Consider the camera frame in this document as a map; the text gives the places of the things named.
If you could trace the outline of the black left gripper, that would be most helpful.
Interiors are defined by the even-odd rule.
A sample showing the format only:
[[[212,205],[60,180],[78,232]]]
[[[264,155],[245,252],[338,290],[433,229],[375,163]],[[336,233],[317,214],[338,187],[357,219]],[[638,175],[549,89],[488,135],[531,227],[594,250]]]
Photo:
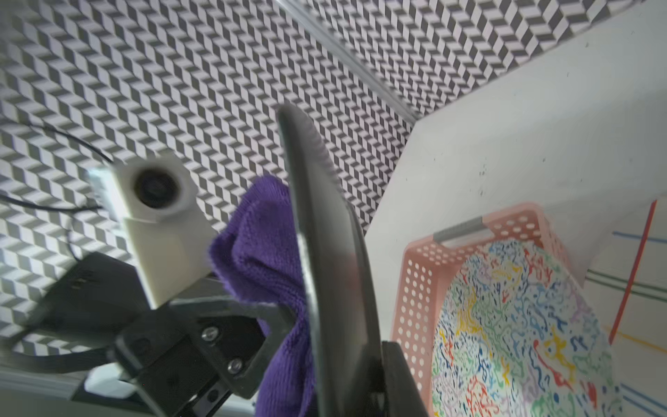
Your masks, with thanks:
[[[31,312],[31,328],[113,361],[159,416],[210,416],[258,391],[295,323],[289,308],[241,302],[207,276],[151,309],[130,264],[92,253]]]

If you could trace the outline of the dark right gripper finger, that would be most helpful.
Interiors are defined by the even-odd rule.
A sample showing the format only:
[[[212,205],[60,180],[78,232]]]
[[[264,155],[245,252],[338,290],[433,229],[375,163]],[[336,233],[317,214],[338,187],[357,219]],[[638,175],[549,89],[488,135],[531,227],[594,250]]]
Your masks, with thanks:
[[[428,417],[427,409],[413,380],[401,346],[382,342],[382,367],[385,382],[385,416]]]

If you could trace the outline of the teal square plate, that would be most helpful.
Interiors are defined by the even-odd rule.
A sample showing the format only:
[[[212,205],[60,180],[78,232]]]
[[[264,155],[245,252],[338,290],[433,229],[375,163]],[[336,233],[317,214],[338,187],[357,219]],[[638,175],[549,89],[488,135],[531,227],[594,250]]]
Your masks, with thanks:
[[[381,415],[377,318],[368,307],[361,227],[319,130],[293,104],[276,113],[288,169],[307,307],[318,412]]]

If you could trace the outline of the purple microfibre cloth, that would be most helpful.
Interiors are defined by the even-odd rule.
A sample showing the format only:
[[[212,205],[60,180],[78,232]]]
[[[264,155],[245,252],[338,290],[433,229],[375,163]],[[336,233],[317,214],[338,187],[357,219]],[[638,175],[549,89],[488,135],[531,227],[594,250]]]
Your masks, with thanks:
[[[208,253],[215,274],[239,301],[282,304],[295,314],[264,375],[256,415],[314,416],[307,299],[288,186],[270,175],[258,178]]]

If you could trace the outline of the white plate coloured stripes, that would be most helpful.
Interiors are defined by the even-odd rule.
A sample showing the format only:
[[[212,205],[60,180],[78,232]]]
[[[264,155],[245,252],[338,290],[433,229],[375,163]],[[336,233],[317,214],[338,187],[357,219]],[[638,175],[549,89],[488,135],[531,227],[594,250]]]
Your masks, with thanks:
[[[585,274],[611,336],[627,416],[666,414],[666,200],[622,220]]]

